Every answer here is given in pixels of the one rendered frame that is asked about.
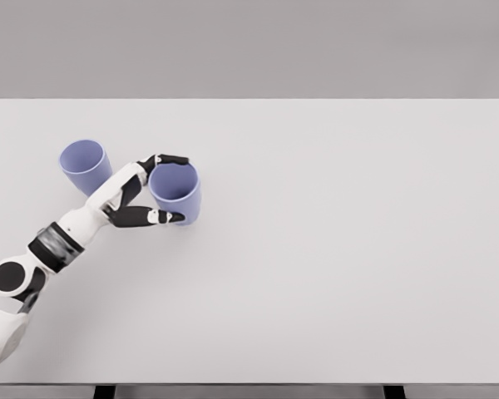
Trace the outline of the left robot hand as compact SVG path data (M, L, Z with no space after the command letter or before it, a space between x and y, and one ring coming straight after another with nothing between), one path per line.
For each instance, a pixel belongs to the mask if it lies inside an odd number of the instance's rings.
M135 228L186 221L181 212L131 206L130 202L148 184L158 165L185 166L189 163L186 157L160 154L125 165L87 199L84 208L90 219L89 225L99 230L108 224L117 228Z

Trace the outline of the purple plastic cup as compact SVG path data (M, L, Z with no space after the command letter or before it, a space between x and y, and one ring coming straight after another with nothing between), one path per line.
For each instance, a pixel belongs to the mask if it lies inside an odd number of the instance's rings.
M199 217L201 204L200 177L192 164L160 164L148 179L151 195L160 209L183 214L178 225L193 224Z
M84 195L97 191L113 174L105 148L95 140L77 140L59 155L62 172Z

